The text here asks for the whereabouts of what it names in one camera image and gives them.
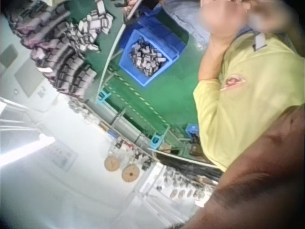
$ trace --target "stack of parts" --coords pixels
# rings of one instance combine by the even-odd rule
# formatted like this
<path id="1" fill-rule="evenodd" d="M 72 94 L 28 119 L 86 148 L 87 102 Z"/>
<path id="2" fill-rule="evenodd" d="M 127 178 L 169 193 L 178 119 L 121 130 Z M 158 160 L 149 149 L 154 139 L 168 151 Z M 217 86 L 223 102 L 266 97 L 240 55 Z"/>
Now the stack of parts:
<path id="1" fill-rule="evenodd" d="M 132 46 L 130 57 L 133 64 L 149 77 L 155 74 L 167 61 L 161 52 L 143 38 L 140 38 Z"/>
<path id="2" fill-rule="evenodd" d="M 102 0 L 97 2 L 97 10 L 91 11 L 78 25 L 67 23 L 67 36 L 75 50 L 99 52 L 99 47 L 94 45 L 101 32 L 108 34 L 112 26 L 113 16 L 106 13 Z"/>
<path id="3" fill-rule="evenodd" d="M 71 24 L 67 22 L 70 12 L 66 9 L 66 5 L 66 2 L 63 2 L 50 7 L 43 1 L 36 1 L 27 4 L 22 11 L 9 14 L 8 20 L 12 31 L 21 37 L 21 43 L 32 49 L 31 59 L 36 62 L 38 70 L 53 87 L 60 93 L 82 99 L 85 90 L 96 76 L 96 72 L 85 63 L 80 51 L 99 50 L 97 46 L 93 45 L 98 37 L 99 29 L 91 29 L 91 25 L 89 25 L 87 33 L 84 28 L 78 27 L 78 30 L 72 30 Z M 97 7 L 98 10 L 94 10 L 94 12 L 99 12 L 96 13 L 96 17 L 103 25 L 100 30 L 108 33 L 112 24 L 112 16 L 105 13 L 102 0 L 97 2 Z M 82 34 L 82 36 L 78 36 L 78 40 L 85 39 L 79 46 L 76 42 L 72 42 L 71 34 L 74 33 L 75 36 L 78 36 L 77 33 Z"/>

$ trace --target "yellow shirt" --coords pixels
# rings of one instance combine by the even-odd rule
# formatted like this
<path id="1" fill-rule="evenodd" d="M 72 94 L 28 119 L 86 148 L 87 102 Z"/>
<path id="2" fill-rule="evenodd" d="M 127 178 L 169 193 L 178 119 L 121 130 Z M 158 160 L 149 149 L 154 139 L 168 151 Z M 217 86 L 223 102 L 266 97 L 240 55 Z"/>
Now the yellow shirt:
<path id="1" fill-rule="evenodd" d="M 254 52 L 245 34 L 227 50 L 219 79 L 194 91 L 206 156 L 225 171 L 282 112 L 304 103 L 304 59 L 274 35 Z"/>

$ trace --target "worker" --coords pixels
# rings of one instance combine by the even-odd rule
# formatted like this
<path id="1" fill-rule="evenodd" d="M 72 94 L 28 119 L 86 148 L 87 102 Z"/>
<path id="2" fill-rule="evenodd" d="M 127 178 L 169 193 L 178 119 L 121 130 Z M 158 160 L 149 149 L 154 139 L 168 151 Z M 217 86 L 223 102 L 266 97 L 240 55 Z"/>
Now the worker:
<path id="1" fill-rule="evenodd" d="M 176 228 L 301 228 L 290 223 L 304 204 L 305 61 L 276 35 L 236 39 L 242 4 L 208 4 L 212 34 L 194 98 L 204 153 L 225 173 L 205 207 Z"/>

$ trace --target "shirt logo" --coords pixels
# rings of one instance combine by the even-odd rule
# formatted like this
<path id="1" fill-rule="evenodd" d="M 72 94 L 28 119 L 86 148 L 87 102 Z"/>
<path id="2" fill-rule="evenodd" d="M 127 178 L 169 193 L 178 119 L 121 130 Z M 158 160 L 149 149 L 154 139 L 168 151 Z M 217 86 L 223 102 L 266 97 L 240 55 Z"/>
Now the shirt logo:
<path id="1" fill-rule="evenodd" d="M 237 75 L 232 75 L 230 78 L 225 80 L 225 84 L 223 85 L 223 87 L 221 88 L 221 91 L 225 91 L 230 87 L 239 85 L 246 82 L 246 80 L 240 78 Z"/>

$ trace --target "green floor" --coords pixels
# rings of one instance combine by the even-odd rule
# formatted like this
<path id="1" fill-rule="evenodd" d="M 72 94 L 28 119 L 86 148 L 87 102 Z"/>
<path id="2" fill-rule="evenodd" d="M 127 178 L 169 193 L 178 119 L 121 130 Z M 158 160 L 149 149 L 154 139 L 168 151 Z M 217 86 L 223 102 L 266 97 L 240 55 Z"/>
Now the green floor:
<path id="1" fill-rule="evenodd" d="M 72 15 L 78 15 L 75 17 L 77 21 L 95 7 L 94 1 L 73 2 Z M 101 53 L 90 53 L 87 58 L 93 68 L 99 72 L 99 76 L 88 91 L 90 100 L 95 99 L 107 54 L 116 33 L 122 26 L 121 11 L 114 8 L 111 1 L 105 1 L 105 7 L 115 16 L 115 20 L 111 34 L 108 36 L 103 34 L 99 37 Z M 193 91 L 197 84 L 197 73 L 203 51 L 197 47 L 195 40 L 192 37 L 188 38 L 187 33 L 178 27 L 166 13 L 161 12 L 157 18 L 182 40 L 187 41 L 185 50 L 178 61 L 146 87 L 142 87 L 118 67 L 117 63 L 121 56 L 117 56 L 110 66 L 118 70 L 119 76 L 113 77 L 106 84 L 105 90 L 112 93 L 107 102 L 118 111 L 127 107 L 124 117 L 147 135 L 152 135 L 154 132 L 162 134 L 169 125 L 175 136 L 184 137 L 187 124 L 197 123 Z M 166 141 L 174 146 L 180 146 L 172 135 L 167 135 Z"/>

